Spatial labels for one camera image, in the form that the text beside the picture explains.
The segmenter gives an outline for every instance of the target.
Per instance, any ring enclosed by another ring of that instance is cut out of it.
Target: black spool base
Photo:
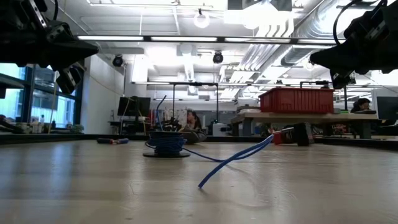
[[[155,152],[145,152],[142,155],[145,157],[151,157],[151,158],[184,158],[184,157],[191,156],[191,154],[187,153],[187,152],[180,152],[179,154],[175,154],[175,155],[159,155]]]

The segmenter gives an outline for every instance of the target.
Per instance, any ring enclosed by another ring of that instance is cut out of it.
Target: woman
[[[193,110],[187,111],[187,125],[181,130],[187,144],[195,144],[206,139],[206,134],[201,130],[201,123],[198,115]]]
[[[355,113],[355,112],[358,112],[358,111],[369,110],[370,102],[371,101],[366,99],[366,98],[360,98],[359,100],[357,100],[354,103],[354,108],[351,109],[351,113]]]

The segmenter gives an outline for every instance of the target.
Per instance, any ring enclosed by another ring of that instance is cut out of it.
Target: computer monitor
[[[148,116],[149,108],[149,97],[120,97],[118,116]]]
[[[398,119],[398,97],[378,96],[377,114],[381,120]]]

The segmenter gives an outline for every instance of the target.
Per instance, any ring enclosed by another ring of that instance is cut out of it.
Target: wooden table surface
[[[350,120],[377,120],[376,114],[282,114],[282,113],[243,113],[231,120],[231,123],[240,123],[245,118],[252,118],[258,122],[269,123],[299,123],[310,122],[332,123]]]
[[[227,158],[252,144],[190,149]],[[398,154],[269,146],[232,162],[142,156],[143,142],[2,145],[1,223],[398,223]]]

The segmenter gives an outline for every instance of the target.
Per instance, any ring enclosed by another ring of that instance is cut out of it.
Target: red plastic crate
[[[330,89],[273,88],[259,96],[262,112],[333,113]]]

